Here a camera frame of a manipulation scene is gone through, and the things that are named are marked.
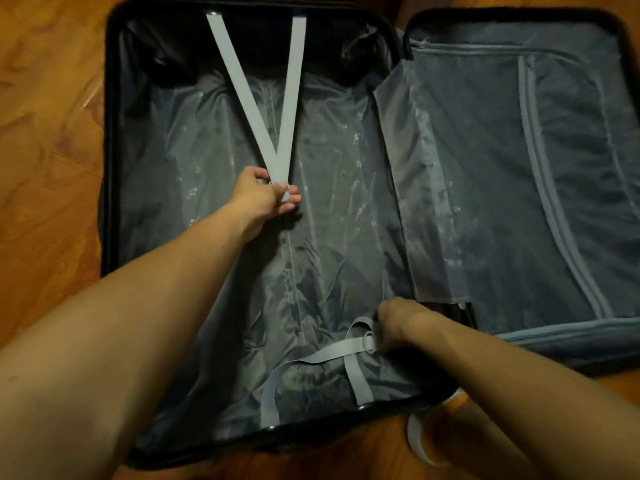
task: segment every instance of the brown floor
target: brown floor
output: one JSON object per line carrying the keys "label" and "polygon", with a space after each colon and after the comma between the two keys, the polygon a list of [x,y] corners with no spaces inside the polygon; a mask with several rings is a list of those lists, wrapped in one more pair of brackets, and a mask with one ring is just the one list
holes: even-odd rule
{"label": "brown floor", "polygon": [[[0,346],[98,279],[104,21],[119,0],[0,0]],[[397,12],[394,0],[366,0]],[[429,6],[573,5],[608,8],[640,47],[637,0],[405,0]],[[640,371],[602,381],[640,404]],[[119,479],[445,478],[415,460],[400,417],[294,454],[238,454],[180,470]]]}

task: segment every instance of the suitcase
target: suitcase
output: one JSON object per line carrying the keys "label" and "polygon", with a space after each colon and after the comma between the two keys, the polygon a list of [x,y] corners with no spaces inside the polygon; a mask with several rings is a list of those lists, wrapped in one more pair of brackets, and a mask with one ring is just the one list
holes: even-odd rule
{"label": "suitcase", "polygon": [[308,444],[441,402],[457,385],[428,358],[374,351],[394,296],[588,374],[637,364],[632,55],[590,9],[436,9],[400,39],[351,6],[116,7],[102,273],[213,213],[288,141],[304,198],[243,250],[128,464]]}

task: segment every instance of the forearm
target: forearm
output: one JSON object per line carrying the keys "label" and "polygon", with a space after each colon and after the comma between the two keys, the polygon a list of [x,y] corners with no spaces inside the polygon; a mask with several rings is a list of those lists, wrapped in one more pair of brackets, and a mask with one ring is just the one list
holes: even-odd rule
{"label": "forearm", "polygon": [[580,374],[460,324],[416,320],[408,339],[559,479],[637,478],[640,413]]}
{"label": "forearm", "polygon": [[96,449],[128,448],[211,308],[242,232],[223,207],[71,298],[3,350],[0,438],[17,440],[4,453],[20,462],[33,449],[17,436],[25,424],[38,429],[25,436],[51,436],[43,448],[63,437],[87,448],[92,439]]}

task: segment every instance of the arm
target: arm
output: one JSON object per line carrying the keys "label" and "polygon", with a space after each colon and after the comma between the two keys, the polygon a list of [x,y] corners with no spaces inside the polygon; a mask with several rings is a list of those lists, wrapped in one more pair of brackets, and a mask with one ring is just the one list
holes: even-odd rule
{"label": "arm", "polygon": [[131,448],[245,242],[300,202],[246,168],[228,204],[111,273],[0,353],[0,478],[108,477]]}
{"label": "arm", "polygon": [[562,480],[637,479],[640,411],[549,359],[396,298],[378,309],[381,349],[432,357],[541,471]]}

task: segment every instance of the hand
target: hand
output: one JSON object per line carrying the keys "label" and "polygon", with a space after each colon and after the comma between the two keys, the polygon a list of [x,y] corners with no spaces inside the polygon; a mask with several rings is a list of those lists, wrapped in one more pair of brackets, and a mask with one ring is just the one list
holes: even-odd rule
{"label": "hand", "polygon": [[227,202],[243,226],[244,242],[255,239],[267,219],[286,214],[302,202],[297,186],[289,187],[289,201],[282,203],[280,200],[287,191],[287,184],[264,185],[256,178],[268,180],[269,173],[264,168],[245,167],[238,176],[234,191]]}
{"label": "hand", "polygon": [[378,321],[382,328],[382,341],[378,347],[380,352],[386,353],[397,347],[411,345],[412,338],[419,333],[420,325],[442,318],[443,315],[412,299],[393,298],[383,301],[378,306]]}

